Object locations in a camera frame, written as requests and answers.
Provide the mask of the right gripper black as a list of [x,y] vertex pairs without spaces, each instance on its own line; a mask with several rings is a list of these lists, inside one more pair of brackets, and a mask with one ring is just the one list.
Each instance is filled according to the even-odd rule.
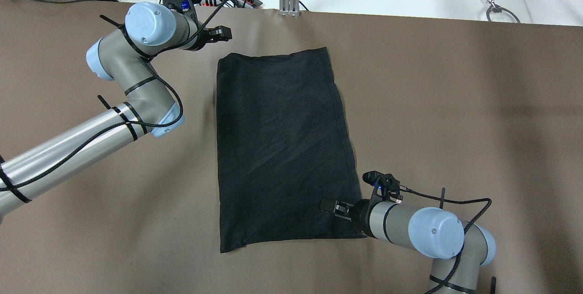
[[360,199],[355,204],[351,204],[337,199],[322,198],[318,204],[321,211],[331,213],[336,217],[348,217],[353,228],[366,236],[370,236],[370,227],[367,223],[369,206],[369,199]]

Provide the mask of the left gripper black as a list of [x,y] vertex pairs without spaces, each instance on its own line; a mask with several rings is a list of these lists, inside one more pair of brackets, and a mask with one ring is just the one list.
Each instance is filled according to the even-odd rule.
[[228,42],[233,38],[231,28],[226,26],[217,26],[211,29],[200,26],[200,29],[202,31],[195,35],[195,39],[192,41],[193,43],[189,47],[189,51],[198,51],[207,43]]

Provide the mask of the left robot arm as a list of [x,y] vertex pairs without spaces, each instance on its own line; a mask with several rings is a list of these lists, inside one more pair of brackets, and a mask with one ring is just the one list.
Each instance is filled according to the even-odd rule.
[[152,60],[170,50],[198,51],[233,37],[229,27],[198,20],[194,8],[177,7],[136,3],[122,24],[114,23],[114,32],[91,46],[86,53],[90,70],[117,82],[125,101],[3,162],[2,217],[142,136],[160,137],[184,122],[183,102]]

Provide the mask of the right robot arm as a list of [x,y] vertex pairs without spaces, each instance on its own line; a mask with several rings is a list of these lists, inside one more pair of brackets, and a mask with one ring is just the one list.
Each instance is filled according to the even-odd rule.
[[479,271],[496,256],[489,230],[439,207],[362,199],[355,204],[323,198],[319,209],[351,221],[368,237],[415,250],[433,260],[428,291],[475,294]]

